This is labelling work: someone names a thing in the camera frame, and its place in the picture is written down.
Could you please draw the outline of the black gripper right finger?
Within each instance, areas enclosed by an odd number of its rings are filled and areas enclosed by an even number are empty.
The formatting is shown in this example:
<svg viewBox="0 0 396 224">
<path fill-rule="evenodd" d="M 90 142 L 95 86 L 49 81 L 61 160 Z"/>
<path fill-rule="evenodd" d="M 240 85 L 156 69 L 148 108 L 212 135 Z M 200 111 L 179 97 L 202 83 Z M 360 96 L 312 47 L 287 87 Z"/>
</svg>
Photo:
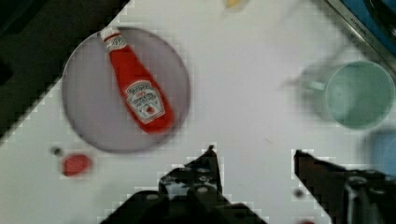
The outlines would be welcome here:
<svg viewBox="0 0 396 224">
<path fill-rule="evenodd" d="M 294 173 L 332 224 L 396 224 L 395 177 L 322 161 L 298 150 Z"/>
</svg>

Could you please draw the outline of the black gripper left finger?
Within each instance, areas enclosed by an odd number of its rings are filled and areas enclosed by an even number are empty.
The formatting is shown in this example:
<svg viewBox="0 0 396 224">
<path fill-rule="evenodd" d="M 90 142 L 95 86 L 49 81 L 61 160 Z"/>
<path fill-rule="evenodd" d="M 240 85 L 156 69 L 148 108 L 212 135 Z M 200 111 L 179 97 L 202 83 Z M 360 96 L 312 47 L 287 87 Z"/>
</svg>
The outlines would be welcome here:
<svg viewBox="0 0 396 224">
<path fill-rule="evenodd" d="M 210 145 L 200 157 L 161 177 L 159 192 L 170 200 L 184 197 L 190 189 L 200 186 L 209 186 L 222 192 L 218 157 L 214 148 L 214 145 Z"/>
</svg>

